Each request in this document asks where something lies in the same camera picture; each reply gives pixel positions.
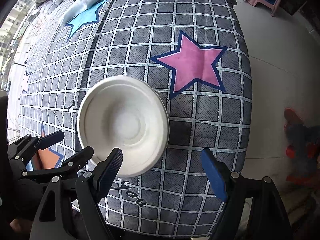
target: blue star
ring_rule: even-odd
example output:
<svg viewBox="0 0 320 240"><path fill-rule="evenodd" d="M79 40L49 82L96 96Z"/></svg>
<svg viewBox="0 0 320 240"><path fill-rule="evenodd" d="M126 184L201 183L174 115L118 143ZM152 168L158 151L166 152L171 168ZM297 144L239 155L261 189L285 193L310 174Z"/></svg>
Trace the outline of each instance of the blue star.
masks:
<svg viewBox="0 0 320 240"><path fill-rule="evenodd" d="M100 21L99 20L98 10L107 1L108 0L103 0L101 2L96 3L91 8L89 8L89 9L85 10L84 12L78 14L75 18L73 18L71 21L69 21L66 24L66 26L70 26L72 28L71 28L71 32L69 34L68 40L83 25L91 24L91 23L98 23Z"/></svg>

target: navy star outline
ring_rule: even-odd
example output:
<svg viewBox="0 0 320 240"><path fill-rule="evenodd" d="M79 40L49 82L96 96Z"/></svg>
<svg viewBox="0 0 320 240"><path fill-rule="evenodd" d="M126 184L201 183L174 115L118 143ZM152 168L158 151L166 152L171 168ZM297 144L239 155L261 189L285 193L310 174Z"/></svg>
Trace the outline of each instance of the navy star outline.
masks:
<svg viewBox="0 0 320 240"><path fill-rule="evenodd" d="M95 17L96 17L96 19L95 19L94 21L91 21L91 22L82 23L81 26L80 26L78 29L76 29L76 31L79 30L83 25L100 22L98 11L99 11L99 9L101 8L101 6L103 6L103 5L105 4L105 2L107 2L107 1L108 1L108 0L98 1L97 3L100 3L100 2L104 2L104 3L102 3L102 4L95 10ZM75 17L73 17L73 18L65 25L65 26L70 26L70 27L72 27L72 28L71 28L71 31L70 31L70 33L69 33L69 36L68 36L67 41L69 41L70 38L72 37L72 35L76 33L76 31L75 31L75 32L71 35L72 29L73 29L73 27L74 27L75 25L74 25L74 24L70 24L70 22L71 22L72 20L74 20L76 17L78 17L80 14L76 15Z"/></svg>
<svg viewBox="0 0 320 240"><path fill-rule="evenodd" d="M174 83L175 83L175 79L176 79L176 72L177 70L172 67L172 66L169 66L167 65L166 63L163 63L161 62L160 60L158 60L158 58L162 58L162 57L165 57L165 56L168 56L168 55L171 55L171 54L174 54L174 53L177 53L177 52L180 52L180 49L181 49L181 41L182 41L182 36L185 36L187 37L190 41L192 41L199 49L222 49L222 51L218 54L218 56L216 57L216 59L212 62L211 66L213 68L213 71L215 72L216 76L217 76L217 80L219 82L219 87L216 86L216 85L213 85L211 83L208 83L206 81L203 81L199 78L194 78L192 81L190 81L187 85L185 85L183 88L181 88L180 90L174 92L173 91L173 88L174 88ZM154 62L172 70L172 77L171 77L171 86L170 86L170 93L169 93L169 100L171 100L172 98L174 98L175 96L181 94L183 91L185 91L187 88L189 88L191 85L193 85L195 82L199 82L203 85L207 85L209 87L212 87L212 88L215 88L217 90L221 90L223 92L226 92L226 89L222 83L222 80L220 78L220 75L219 75L219 71L217 70L217 67L215 66L219 59L222 57L222 55L226 52L226 50L228 49L228 47L226 46L214 46L214 45L211 45L211 46L200 46L193 38L191 38L189 35L187 35L184 31L180 30L180 33L179 33L179 38L178 38L178 47L177 49L173 50L173 51L169 51L169 52L166 52L164 54L160 54L160 55L157 55L157 56L153 56L153 57L150 57L149 59L153 60Z"/></svg>
<svg viewBox="0 0 320 240"><path fill-rule="evenodd" d="M43 125L43 123L41 124L41 136L42 136L42 133L43 133L44 135L46 135L45 132L44 132L44 125ZM58 153L57 151L51 149L50 147L48 147L48 150L59 157L57 163L56 163L55 166L54 166L55 168L57 168L57 167L59 166L61 160L63 159L64 155L61 154L61 153Z"/></svg>

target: white floor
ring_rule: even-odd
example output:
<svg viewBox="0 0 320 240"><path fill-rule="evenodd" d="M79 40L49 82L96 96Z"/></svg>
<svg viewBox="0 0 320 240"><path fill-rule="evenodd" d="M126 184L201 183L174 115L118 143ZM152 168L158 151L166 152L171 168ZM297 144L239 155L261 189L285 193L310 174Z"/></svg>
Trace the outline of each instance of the white floor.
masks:
<svg viewBox="0 0 320 240"><path fill-rule="evenodd" d="M234 6L248 47L252 72L252 119L242 175L270 176L278 190L290 187L285 156L286 107L296 110L307 125L320 124L320 46L295 17L281 8L253 7L243 0Z"/></svg>

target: white bowl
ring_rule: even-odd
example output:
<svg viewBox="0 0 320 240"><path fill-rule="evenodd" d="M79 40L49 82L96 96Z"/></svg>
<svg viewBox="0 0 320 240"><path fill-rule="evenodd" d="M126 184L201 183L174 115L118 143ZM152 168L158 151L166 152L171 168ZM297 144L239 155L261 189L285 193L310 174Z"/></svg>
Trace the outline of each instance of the white bowl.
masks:
<svg viewBox="0 0 320 240"><path fill-rule="evenodd" d="M96 165L114 147L123 152L117 177L130 178L150 170L169 139L169 119L158 94L143 81L113 76L98 82L81 102L77 119L81 146L91 146Z"/></svg>

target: gray checkered fabric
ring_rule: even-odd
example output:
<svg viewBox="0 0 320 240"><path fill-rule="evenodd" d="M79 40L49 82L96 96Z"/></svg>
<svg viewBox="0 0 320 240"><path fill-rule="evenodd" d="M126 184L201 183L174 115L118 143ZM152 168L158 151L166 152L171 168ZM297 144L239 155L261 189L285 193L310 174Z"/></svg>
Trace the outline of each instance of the gray checkered fabric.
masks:
<svg viewBox="0 0 320 240"><path fill-rule="evenodd" d="M248 51L228 0L112 0L100 9L100 23L85 25L67 41L70 27L57 19L59 6L31 50L28 93L21 98L22 134L65 132L54 150L70 157L81 149L77 112L86 92L114 75L143 80L162 99L170 120L169 144L154 168L142 176L116 179L100 203L108 224L147 235L208 236L222 216L202 169L208 147L231 171L241 171L249 140L252 87ZM226 92L195 83L168 100L172 71L149 60L172 51L183 30L202 46L228 50L217 70ZM67 111L75 100L76 106ZM85 170L93 170L88 162Z"/></svg>

